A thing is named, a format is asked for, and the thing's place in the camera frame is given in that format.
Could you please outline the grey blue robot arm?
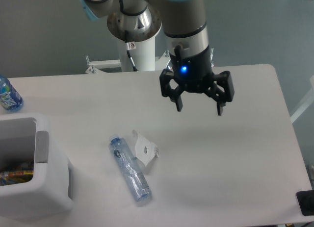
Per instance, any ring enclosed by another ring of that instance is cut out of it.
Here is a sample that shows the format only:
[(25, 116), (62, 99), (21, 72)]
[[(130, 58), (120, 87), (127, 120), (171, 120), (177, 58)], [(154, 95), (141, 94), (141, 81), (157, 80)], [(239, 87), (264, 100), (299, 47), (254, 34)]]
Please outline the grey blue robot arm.
[(215, 74), (204, 0), (79, 0), (88, 18), (107, 17), (110, 32), (124, 43), (148, 40), (163, 30), (172, 69), (159, 77), (161, 94), (181, 111), (183, 92), (206, 94), (221, 114), (234, 97), (229, 71)]

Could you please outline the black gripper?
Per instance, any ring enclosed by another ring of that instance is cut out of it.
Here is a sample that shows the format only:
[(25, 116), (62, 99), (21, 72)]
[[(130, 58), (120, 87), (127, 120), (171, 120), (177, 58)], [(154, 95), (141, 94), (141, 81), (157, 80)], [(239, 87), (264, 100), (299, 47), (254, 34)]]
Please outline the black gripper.
[[(176, 104), (176, 109), (181, 112), (183, 103), (182, 92), (205, 93), (216, 101), (217, 114), (222, 115), (223, 107), (227, 102), (232, 102), (235, 94), (234, 85), (229, 71), (214, 74), (211, 69), (209, 47), (201, 53), (184, 57), (183, 47), (177, 45), (174, 55), (170, 55), (173, 72), (163, 69), (160, 76), (160, 88), (163, 97), (169, 97)], [(174, 80), (178, 86), (172, 88), (170, 81)]]

